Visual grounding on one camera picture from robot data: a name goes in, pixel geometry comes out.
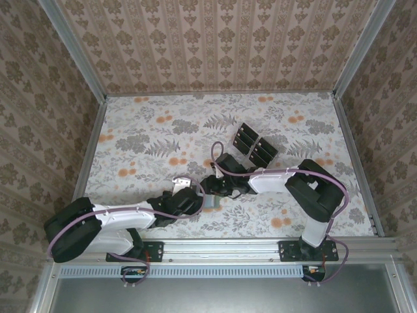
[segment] floral tablecloth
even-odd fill
[[[137,203],[171,190],[172,178],[210,175],[210,147],[246,167],[248,157],[232,146],[245,122],[279,151],[269,168],[311,158],[348,189],[351,202],[336,218],[332,234],[373,235],[330,93],[182,95],[107,99],[106,118],[86,194],[93,203]],[[143,230],[145,238],[298,237],[306,214],[290,194],[223,198],[190,220]]]

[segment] metal corner post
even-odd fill
[[[84,54],[81,44],[77,41],[70,26],[66,22],[64,14],[61,12],[57,1],[39,0],[39,3],[44,9],[46,15],[48,15],[48,18],[51,20],[52,25],[58,32],[61,40],[64,42],[71,57],[77,64],[79,71],[88,83],[98,103],[103,104],[105,101],[106,91],[100,83],[92,64],[90,64],[87,56]]]
[[[358,179],[359,188],[364,198],[365,206],[372,214],[378,235],[380,237],[384,237],[384,230],[382,228],[382,224],[378,216],[377,208],[375,207],[375,203],[373,202],[371,190],[369,189],[369,185],[366,180],[364,168],[362,167],[362,163],[360,162],[358,150],[356,149],[356,145],[354,144],[353,135],[349,127],[349,122],[347,121],[345,110],[343,109],[341,100],[339,98],[335,98],[335,96],[332,95],[332,99],[334,103],[334,108],[336,110],[336,115],[338,116],[340,122],[341,131],[343,133],[343,136],[345,137],[347,150],[349,152],[349,155],[351,156],[353,169]]]
[[[341,98],[346,91],[394,4],[395,0],[380,0],[375,5],[371,17],[368,19],[356,46],[349,56],[349,60],[346,62],[345,68],[334,86],[333,90],[337,98]]]

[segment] gray metal panel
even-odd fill
[[[64,42],[68,52],[77,64],[79,71],[83,74],[85,81],[88,83],[98,103],[103,104],[106,95],[105,89],[101,85],[100,80],[93,69],[94,65],[90,64],[87,56],[84,54],[81,44],[72,33],[57,2],[55,0],[39,0],[39,3],[42,5],[46,15],[48,15],[52,25],[58,32],[59,37]]]
[[[51,312],[399,312],[385,266],[348,265],[320,287],[294,279],[60,280]]]
[[[122,265],[62,265],[59,278],[121,278],[122,268]],[[149,278],[301,278],[303,276],[302,265],[166,264],[152,264],[148,275]]]
[[[356,46],[349,56],[349,60],[346,62],[345,68],[333,88],[338,98],[341,98],[358,70],[360,63],[364,60],[367,51],[371,47],[394,3],[395,0],[379,0],[377,5],[375,5],[371,17],[368,19]]]

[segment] metal mounting plate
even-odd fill
[[[317,253],[310,259],[303,258],[300,251],[300,243],[298,240],[294,241],[280,241],[278,243],[280,248],[281,262],[294,261],[323,261],[323,256],[326,261],[339,261],[339,254],[336,244],[333,241],[326,240],[316,249]]]

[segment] patterned wall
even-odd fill
[[[342,101],[385,232],[399,236],[417,287],[417,1],[397,0]]]
[[[58,0],[110,94],[331,90],[377,0]]]
[[[36,1],[0,1],[0,312],[24,312],[98,104]]]

